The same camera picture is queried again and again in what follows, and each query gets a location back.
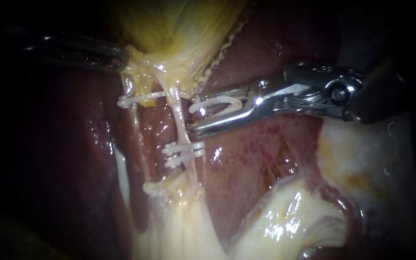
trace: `white plastic clip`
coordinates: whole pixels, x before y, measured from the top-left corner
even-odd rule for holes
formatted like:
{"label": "white plastic clip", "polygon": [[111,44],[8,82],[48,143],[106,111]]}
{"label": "white plastic clip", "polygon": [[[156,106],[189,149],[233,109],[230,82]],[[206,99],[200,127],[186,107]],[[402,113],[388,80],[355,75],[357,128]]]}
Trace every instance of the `white plastic clip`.
{"label": "white plastic clip", "polygon": [[151,100],[151,99],[154,99],[154,98],[160,98],[160,97],[165,97],[165,96],[166,96],[166,94],[165,94],[164,91],[153,92],[153,93],[150,93],[150,94],[134,96],[134,97],[121,96],[121,97],[118,98],[117,105],[121,108],[129,108],[130,104],[132,104],[132,103],[147,101],[147,100]]}
{"label": "white plastic clip", "polygon": [[161,152],[167,156],[165,167],[174,169],[185,161],[205,155],[205,143],[176,145],[176,142],[172,142],[166,144]]}
{"label": "white plastic clip", "polygon": [[227,108],[224,110],[212,115],[211,117],[216,117],[220,115],[224,115],[233,111],[237,111],[242,108],[242,102],[239,99],[228,97],[228,96],[220,96],[220,97],[213,97],[201,102],[195,102],[189,107],[189,113],[193,114],[195,111],[205,108],[208,106],[228,103]]}

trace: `yellow fat tissue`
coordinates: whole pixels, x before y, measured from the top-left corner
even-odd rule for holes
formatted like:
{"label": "yellow fat tissue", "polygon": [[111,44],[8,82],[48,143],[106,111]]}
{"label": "yellow fat tissue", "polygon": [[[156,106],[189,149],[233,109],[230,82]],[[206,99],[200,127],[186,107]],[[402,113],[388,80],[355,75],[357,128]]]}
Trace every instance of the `yellow fat tissue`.
{"label": "yellow fat tissue", "polygon": [[[139,0],[113,9],[113,32],[128,44],[123,76],[131,78],[135,95],[170,88],[190,98],[206,83],[240,30],[247,0]],[[155,106],[154,100],[140,103]]]}

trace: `hem-o-lok clip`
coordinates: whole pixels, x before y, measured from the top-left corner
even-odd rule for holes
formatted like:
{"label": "hem-o-lok clip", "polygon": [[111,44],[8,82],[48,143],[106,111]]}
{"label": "hem-o-lok clip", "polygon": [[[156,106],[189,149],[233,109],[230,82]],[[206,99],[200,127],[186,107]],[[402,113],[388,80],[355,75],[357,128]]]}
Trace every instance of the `hem-o-lok clip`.
{"label": "hem-o-lok clip", "polygon": [[176,142],[172,142],[166,144],[161,152],[167,156],[165,167],[174,169],[183,162],[205,155],[205,143],[196,142],[177,145]]}
{"label": "hem-o-lok clip", "polygon": [[151,100],[154,98],[165,97],[166,94],[163,91],[153,92],[150,94],[139,95],[139,96],[120,96],[118,97],[117,106],[121,108],[129,108],[131,104]]}
{"label": "hem-o-lok clip", "polygon": [[349,67],[297,63],[282,74],[193,96],[192,112],[204,104],[223,103],[223,98],[237,99],[238,102],[229,99],[227,112],[222,111],[215,117],[190,125],[190,139],[200,141],[287,112],[351,121],[348,107],[361,88],[362,75]]}

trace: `surgical instrument jaw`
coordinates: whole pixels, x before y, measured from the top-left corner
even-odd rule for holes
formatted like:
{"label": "surgical instrument jaw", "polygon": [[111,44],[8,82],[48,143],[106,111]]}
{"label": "surgical instrument jaw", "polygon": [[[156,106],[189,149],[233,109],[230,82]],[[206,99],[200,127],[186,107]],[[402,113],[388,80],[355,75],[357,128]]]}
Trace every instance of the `surgical instrument jaw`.
{"label": "surgical instrument jaw", "polygon": [[65,32],[9,26],[0,30],[0,41],[7,56],[37,64],[116,74],[125,69],[129,59],[126,50],[116,44]]}
{"label": "surgical instrument jaw", "polygon": [[200,141],[287,112],[348,121],[347,105],[360,88],[360,73],[350,68],[297,63],[283,74],[195,95],[192,102],[231,96],[246,103],[238,111],[190,125],[189,135],[192,141]]}

